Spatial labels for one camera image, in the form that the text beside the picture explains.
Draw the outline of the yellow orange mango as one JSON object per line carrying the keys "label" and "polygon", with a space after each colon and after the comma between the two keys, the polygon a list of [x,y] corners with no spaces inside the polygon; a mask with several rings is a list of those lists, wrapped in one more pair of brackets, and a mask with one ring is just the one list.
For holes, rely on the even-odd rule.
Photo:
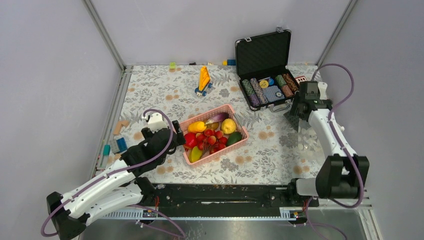
{"label": "yellow orange mango", "polygon": [[205,122],[203,121],[195,121],[191,124],[189,124],[187,131],[189,133],[202,133],[207,128]]}

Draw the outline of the red lychee bunch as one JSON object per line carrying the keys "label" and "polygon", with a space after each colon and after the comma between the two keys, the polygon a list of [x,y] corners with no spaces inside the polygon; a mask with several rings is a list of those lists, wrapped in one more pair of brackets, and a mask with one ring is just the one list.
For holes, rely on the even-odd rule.
{"label": "red lychee bunch", "polygon": [[228,138],[221,130],[206,128],[205,131],[196,133],[197,147],[203,154],[213,154],[225,149]]}

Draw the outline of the purple eggplant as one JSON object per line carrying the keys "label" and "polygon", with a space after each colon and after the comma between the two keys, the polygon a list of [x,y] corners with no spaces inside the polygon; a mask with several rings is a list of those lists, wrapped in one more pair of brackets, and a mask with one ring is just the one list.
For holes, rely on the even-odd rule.
{"label": "purple eggplant", "polygon": [[205,124],[206,125],[209,125],[209,124],[213,124],[213,123],[219,123],[219,122],[222,122],[222,121],[224,121],[224,120],[226,120],[228,118],[229,118],[229,114],[228,113],[226,113],[226,112],[220,112],[220,113],[217,113],[217,114],[211,116],[205,122]]}

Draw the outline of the yellow lemon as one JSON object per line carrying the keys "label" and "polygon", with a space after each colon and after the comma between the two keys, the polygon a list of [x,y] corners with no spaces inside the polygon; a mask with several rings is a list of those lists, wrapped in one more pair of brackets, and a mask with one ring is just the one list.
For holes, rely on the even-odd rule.
{"label": "yellow lemon", "polygon": [[236,122],[234,120],[232,120],[231,118],[227,118],[225,119],[220,126],[220,130],[225,134],[225,135],[230,135],[232,133],[234,133],[237,129],[237,125]]}

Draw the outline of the clear zip top bag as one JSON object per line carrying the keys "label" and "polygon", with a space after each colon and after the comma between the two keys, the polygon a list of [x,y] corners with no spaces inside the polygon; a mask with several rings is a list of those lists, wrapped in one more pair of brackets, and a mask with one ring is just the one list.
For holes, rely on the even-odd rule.
{"label": "clear zip top bag", "polygon": [[301,160],[318,165],[325,160],[325,154],[315,130],[305,120],[298,121],[297,153]]}

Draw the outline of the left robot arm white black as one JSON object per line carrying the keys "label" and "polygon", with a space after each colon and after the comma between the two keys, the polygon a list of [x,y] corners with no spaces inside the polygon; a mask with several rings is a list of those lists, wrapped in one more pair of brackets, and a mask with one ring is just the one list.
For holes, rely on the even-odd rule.
{"label": "left robot arm white black", "polygon": [[61,240],[78,237],[91,223],[123,207],[148,206],[158,197],[147,177],[168,155],[186,143],[178,121],[152,131],[142,129],[145,139],[129,147],[110,167],[82,186],[64,194],[52,192],[46,198],[49,219]]}

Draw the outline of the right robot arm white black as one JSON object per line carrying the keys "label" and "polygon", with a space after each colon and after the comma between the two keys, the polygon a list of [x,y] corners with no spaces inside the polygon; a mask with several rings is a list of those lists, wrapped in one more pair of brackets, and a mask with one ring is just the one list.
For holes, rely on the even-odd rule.
{"label": "right robot arm white black", "polygon": [[293,99],[290,115],[309,123],[321,144],[325,161],[315,178],[292,180],[287,201],[301,205],[308,197],[358,199],[364,194],[370,162],[348,144],[332,114],[332,102],[321,99],[319,83],[304,81]]}

